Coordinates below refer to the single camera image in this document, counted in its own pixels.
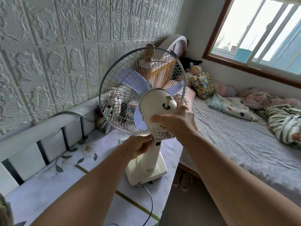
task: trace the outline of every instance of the marble pattern tabletop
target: marble pattern tabletop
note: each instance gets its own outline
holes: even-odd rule
[[[6,196],[10,202],[14,223],[25,222],[30,225],[52,202],[69,189],[75,182],[85,175],[84,171],[91,171],[102,162],[118,146],[118,140],[129,134],[113,130],[107,135],[94,130],[69,151],[51,162],[24,184]],[[162,141],[161,154],[166,163],[168,173],[145,187],[153,198],[153,214],[146,226],[154,226],[160,219],[166,204],[173,177],[179,163],[182,145],[175,139]],[[151,210],[151,200],[147,192],[139,186],[131,186],[124,174],[119,185],[119,192],[138,205]],[[144,224],[148,214],[131,202],[115,194],[104,225],[111,223],[119,226],[139,226]]]

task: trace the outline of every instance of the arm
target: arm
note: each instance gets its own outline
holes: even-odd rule
[[[129,161],[148,150],[152,136],[131,136],[53,202],[31,226],[102,225]]]
[[[170,115],[154,115],[190,154],[229,226],[301,225],[301,209],[221,153],[196,130],[194,115],[179,103]]]

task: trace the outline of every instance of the floor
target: floor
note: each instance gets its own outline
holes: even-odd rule
[[[172,186],[159,226],[227,226],[204,183],[193,178],[187,192]]]

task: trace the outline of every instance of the black plush toy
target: black plush toy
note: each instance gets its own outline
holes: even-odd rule
[[[180,63],[182,64],[185,72],[187,69],[189,69],[190,67],[194,66],[194,65],[199,65],[201,63],[203,63],[201,60],[193,60],[193,59],[190,59],[190,58],[186,58],[186,57],[183,57],[183,58],[179,58],[179,61]]]

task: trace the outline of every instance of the electric fan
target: electric fan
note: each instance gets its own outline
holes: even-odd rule
[[[161,140],[174,135],[149,119],[153,114],[172,113],[177,107],[176,100],[185,98],[186,84],[177,55],[151,45],[120,57],[104,75],[99,102],[107,122],[122,132],[153,136],[149,150],[131,160],[126,168],[131,185],[167,173],[160,153]]]

